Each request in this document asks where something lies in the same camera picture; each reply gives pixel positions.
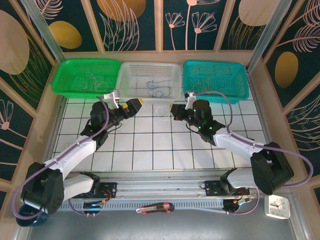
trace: white clock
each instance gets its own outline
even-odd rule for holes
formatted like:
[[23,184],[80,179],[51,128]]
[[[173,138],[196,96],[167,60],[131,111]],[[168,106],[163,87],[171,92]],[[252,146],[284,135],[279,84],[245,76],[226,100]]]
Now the white clock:
[[264,212],[267,216],[276,219],[290,218],[289,200],[282,196],[270,195],[264,197]]

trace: robotic arm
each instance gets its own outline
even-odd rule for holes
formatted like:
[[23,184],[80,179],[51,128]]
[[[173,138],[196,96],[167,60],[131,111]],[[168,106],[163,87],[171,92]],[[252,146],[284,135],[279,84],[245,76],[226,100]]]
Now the robotic arm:
[[[100,191],[100,178],[98,176],[90,172],[81,172],[76,177],[68,179],[66,177],[83,159],[93,154],[104,144],[110,128],[118,126],[121,121],[135,116],[141,106],[142,102],[135,98],[118,108],[108,108],[109,121],[106,128],[93,139],[80,144],[82,140],[97,133],[107,120],[107,113],[102,102],[94,103],[90,112],[90,119],[80,133],[80,137],[59,155],[62,156],[68,152],[59,162],[34,177],[24,186],[21,201],[47,214],[53,214],[67,199],[82,193],[97,194]],[[26,178],[48,164],[56,162],[59,156],[43,164],[33,163],[28,169]]]
[[[227,194],[238,188],[259,188],[266,195],[272,195],[294,176],[282,152],[257,147],[264,144],[233,132],[230,134],[225,125],[213,119],[208,101],[200,99],[192,101],[192,104],[188,101],[187,105],[173,104],[171,113],[175,121],[186,121],[198,128],[197,133],[205,142],[228,149],[250,161],[252,168],[231,169],[221,177],[221,186]],[[280,148],[275,142],[265,146]]]

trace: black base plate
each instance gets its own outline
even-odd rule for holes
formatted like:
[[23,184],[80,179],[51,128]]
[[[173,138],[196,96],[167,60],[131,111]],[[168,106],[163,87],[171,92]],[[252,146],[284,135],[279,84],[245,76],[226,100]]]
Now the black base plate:
[[[215,197],[215,196],[241,196],[243,193],[239,190],[234,190],[232,193],[226,192],[224,187],[221,185],[220,180],[216,181],[205,181],[204,182],[205,194],[207,197]],[[249,195],[249,189],[245,189],[244,187],[241,190]]]
[[109,197],[109,192],[111,193],[111,199],[114,199],[117,194],[117,183],[116,182],[100,182],[100,191],[98,194],[92,194],[90,192],[87,193],[82,193],[77,196],[74,196],[73,199],[105,199],[106,194],[108,194]]

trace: basket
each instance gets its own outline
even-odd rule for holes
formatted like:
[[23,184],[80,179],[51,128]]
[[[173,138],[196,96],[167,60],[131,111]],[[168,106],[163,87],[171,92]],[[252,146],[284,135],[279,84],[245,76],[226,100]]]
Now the basket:
[[[245,67],[232,62],[186,61],[183,69],[183,91],[218,91],[225,94],[232,104],[236,104],[249,97]],[[198,95],[196,98],[210,103],[227,103],[226,99],[218,94]]]
[[52,90],[66,98],[95,99],[111,93],[121,62],[103,58],[72,58],[58,68]]
[[182,90],[182,72],[178,64],[125,62],[116,82],[120,98],[141,98],[145,103],[173,103]]

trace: white plastic basket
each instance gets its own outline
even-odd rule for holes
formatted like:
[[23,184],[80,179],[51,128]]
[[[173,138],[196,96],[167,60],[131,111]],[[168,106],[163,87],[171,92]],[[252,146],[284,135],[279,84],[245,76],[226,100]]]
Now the white plastic basket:
[[174,63],[125,62],[115,88],[125,101],[141,98],[145,103],[171,104],[181,95],[181,68]]

